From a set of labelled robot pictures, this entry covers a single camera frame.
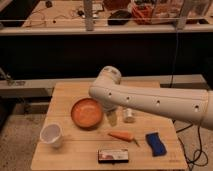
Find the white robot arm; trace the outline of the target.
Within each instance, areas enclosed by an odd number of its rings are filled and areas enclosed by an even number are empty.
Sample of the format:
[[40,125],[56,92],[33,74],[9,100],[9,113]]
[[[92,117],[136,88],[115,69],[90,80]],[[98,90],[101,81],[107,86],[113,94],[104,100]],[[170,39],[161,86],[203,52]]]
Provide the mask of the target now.
[[213,130],[213,91],[126,86],[121,78],[117,68],[105,66],[89,95],[107,110],[125,106]]

